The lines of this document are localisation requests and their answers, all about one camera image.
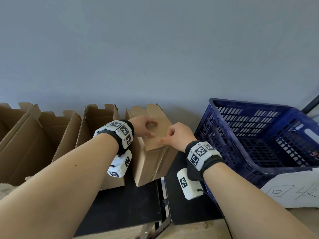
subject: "black tabletop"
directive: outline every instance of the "black tabletop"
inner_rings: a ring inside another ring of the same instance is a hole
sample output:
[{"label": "black tabletop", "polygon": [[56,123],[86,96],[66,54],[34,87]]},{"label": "black tabletop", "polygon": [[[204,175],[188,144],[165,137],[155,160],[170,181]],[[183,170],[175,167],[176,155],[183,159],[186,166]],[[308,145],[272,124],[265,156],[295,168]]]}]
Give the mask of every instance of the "black tabletop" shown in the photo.
[{"label": "black tabletop", "polygon": [[156,181],[136,187],[130,167],[125,186],[100,191],[75,237],[162,221]]},{"label": "black tabletop", "polygon": [[164,177],[168,209],[174,225],[221,219],[222,216],[208,195],[203,194],[192,200],[187,200],[183,194],[177,172],[187,167],[185,153],[178,152],[171,168]]}]

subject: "skin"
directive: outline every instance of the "skin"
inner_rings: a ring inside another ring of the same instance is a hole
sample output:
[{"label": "skin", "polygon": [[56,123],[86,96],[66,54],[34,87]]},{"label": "skin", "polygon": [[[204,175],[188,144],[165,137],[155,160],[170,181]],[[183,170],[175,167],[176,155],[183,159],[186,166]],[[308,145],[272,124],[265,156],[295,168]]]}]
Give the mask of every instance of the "skin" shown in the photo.
[{"label": "skin", "polygon": [[[140,116],[130,121],[135,136],[155,136],[145,127],[146,123],[157,124],[152,118]],[[177,123],[159,143],[184,152],[194,140],[190,128]],[[0,238],[72,238],[117,151],[116,140],[102,133],[23,183],[0,201]],[[204,179],[237,238],[317,238],[225,164],[207,169]]]}]

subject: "floor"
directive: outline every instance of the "floor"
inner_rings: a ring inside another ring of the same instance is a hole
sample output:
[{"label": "floor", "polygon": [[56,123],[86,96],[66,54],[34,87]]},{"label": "floor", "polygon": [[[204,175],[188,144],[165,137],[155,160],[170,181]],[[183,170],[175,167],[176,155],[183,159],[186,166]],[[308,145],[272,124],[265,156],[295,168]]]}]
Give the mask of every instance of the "floor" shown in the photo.
[{"label": "floor", "polygon": [[[319,236],[319,210],[313,208],[291,209],[295,217]],[[76,239],[135,239],[141,232],[142,226],[130,227],[105,233],[76,237]],[[157,239],[230,239],[224,220],[205,221],[188,225],[170,225]]]}]

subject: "wire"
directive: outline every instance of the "wire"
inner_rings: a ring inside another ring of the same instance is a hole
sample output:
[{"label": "wire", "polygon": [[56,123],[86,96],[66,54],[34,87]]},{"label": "wire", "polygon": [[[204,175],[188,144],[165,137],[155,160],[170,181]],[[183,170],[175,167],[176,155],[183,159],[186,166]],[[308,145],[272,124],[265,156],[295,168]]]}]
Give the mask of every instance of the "wire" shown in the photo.
[{"label": "wire", "polygon": [[217,209],[219,210],[219,212],[221,213],[222,217],[224,218],[224,221],[225,221],[225,223],[226,223],[227,229],[228,229],[228,231],[229,231],[229,235],[230,235],[231,239],[233,239],[232,233],[230,232],[229,225],[228,225],[228,223],[227,223],[227,221],[226,221],[226,218],[225,218],[223,212],[221,211],[219,205],[212,199],[212,197],[209,196],[209,194],[208,194],[206,191],[204,191],[204,190],[197,190],[197,191],[204,192],[204,193],[205,193],[206,195],[208,195],[208,197],[215,203]]}]

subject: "white paper sign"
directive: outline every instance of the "white paper sign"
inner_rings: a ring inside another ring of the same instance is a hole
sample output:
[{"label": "white paper sign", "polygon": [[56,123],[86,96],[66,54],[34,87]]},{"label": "white paper sign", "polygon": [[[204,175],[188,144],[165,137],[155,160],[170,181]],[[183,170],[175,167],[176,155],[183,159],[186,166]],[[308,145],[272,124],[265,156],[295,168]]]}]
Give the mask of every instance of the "white paper sign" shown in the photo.
[{"label": "white paper sign", "polygon": [[261,190],[285,208],[319,207],[319,170],[279,174]]}]

